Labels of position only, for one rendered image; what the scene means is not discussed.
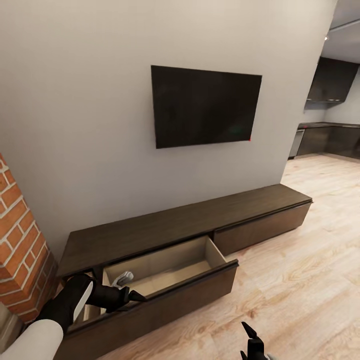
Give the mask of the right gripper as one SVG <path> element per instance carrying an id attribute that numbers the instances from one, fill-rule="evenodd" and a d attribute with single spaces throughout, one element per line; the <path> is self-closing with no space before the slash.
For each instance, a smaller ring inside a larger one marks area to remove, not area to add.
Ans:
<path id="1" fill-rule="evenodd" d="M 249 336 L 247 341 L 247 356 L 244 351 L 240 351 L 243 360 L 267 360 L 264 353 L 264 342 L 257 336 L 257 332 L 246 322 L 241 322 Z"/>

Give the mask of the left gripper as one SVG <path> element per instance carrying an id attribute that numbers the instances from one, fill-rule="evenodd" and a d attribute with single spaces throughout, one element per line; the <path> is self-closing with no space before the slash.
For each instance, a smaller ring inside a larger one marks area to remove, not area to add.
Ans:
<path id="1" fill-rule="evenodd" d="M 129 311 L 129 307 L 125 305 L 130 301 L 145 302 L 146 298 L 135 290 L 130 291 L 128 286 L 118 289 L 106 285 L 104 298 L 97 307 L 105 308 L 107 314 L 124 312 Z"/>

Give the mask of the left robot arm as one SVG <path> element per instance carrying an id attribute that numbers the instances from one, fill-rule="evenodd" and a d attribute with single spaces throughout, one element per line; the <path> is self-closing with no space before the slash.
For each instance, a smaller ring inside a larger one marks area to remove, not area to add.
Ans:
<path id="1" fill-rule="evenodd" d="M 111 286 L 99 284 L 97 278 L 78 273 L 70 278 L 64 289 L 50 298 L 39 316 L 22 335 L 2 354 L 0 360 L 53 360 L 68 327 L 72 326 L 84 305 L 105 308 L 107 314 L 129 311 L 130 301 L 145 302 L 146 298 L 128 286 L 132 272 L 120 275 Z"/>

